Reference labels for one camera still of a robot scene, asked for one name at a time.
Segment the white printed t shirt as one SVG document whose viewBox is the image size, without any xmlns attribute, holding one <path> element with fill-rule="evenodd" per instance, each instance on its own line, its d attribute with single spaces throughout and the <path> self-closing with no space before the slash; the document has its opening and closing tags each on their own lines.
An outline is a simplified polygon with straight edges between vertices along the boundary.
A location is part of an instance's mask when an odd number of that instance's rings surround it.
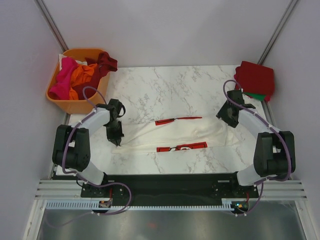
<svg viewBox="0 0 320 240">
<path fill-rule="evenodd" d="M 212 117 L 177 117 L 123 126 L 113 154 L 142 154 L 225 147 L 239 143 L 233 129 Z"/>
</svg>

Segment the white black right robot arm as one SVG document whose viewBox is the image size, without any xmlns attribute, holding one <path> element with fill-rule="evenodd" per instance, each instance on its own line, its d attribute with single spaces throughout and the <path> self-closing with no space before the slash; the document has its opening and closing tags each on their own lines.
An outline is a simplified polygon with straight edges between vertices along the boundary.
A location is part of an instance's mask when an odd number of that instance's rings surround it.
<svg viewBox="0 0 320 240">
<path fill-rule="evenodd" d="M 267 122 L 252 104 L 245 103 L 241 90 L 228 91 L 226 98 L 216 117 L 232 128 L 242 125 L 256 139 L 253 164 L 237 172 L 237 179 L 229 184 L 230 193 L 240 197 L 247 191 L 247 186 L 267 179 L 289 179 L 296 170 L 293 133 Z"/>
</svg>

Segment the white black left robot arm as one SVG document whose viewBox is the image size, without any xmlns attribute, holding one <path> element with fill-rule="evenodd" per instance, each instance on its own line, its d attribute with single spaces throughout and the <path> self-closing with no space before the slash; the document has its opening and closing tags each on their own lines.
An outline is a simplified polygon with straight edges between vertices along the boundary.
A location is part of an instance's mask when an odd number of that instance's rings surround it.
<svg viewBox="0 0 320 240">
<path fill-rule="evenodd" d="M 106 139 L 120 146 L 124 137 L 121 118 L 126 113 L 118 99 L 97 104 L 90 113 L 72 125 L 61 124 L 55 134 L 52 162 L 62 167 L 65 174 L 73 174 L 92 185 L 92 191 L 99 197 L 110 191 L 107 174 L 91 161 L 90 137 L 105 127 Z"/>
</svg>

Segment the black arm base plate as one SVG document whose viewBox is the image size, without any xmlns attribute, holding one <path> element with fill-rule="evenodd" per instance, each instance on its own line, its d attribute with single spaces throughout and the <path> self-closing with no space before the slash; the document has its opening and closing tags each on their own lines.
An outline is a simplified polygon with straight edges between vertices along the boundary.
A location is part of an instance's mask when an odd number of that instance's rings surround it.
<svg viewBox="0 0 320 240">
<path fill-rule="evenodd" d="M 223 199 L 253 199 L 254 186 L 241 186 L 236 173 L 108 175 L 103 188 L 83 185 L 81 197 L 155 206 L 218 205 Z"/>
</svg>

